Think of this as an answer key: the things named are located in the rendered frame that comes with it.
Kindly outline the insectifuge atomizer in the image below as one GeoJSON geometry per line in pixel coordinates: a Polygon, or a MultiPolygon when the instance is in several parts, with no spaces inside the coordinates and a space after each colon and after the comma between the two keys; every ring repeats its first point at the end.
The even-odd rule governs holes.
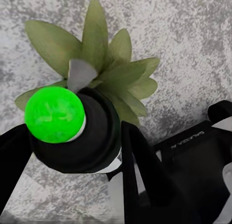
{"type": "Polygon", "coordinates": [[[85,87],[98,76],[72,58],[68,86],[44,87],[25,109],[35,156],[62,174],[110,173],[122,166],[121,123],[111,100],[85,87]]]}

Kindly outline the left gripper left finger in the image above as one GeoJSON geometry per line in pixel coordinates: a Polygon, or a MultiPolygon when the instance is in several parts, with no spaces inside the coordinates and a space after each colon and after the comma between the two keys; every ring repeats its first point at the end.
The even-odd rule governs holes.
{"type": "Polygon", "coordinates": [[[0,135],[0,215],[32,153],[26,123],[0,135]]]}

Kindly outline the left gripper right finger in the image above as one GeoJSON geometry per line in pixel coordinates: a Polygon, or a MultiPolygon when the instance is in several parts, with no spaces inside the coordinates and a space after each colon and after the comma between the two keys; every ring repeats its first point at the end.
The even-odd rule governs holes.
{"type": "Polygon", "coordinates": [[[125,224],[203,224],[140,129],[121,123],[125,224]],[[134,154],[151,208],[142,207],[134,154]]]}

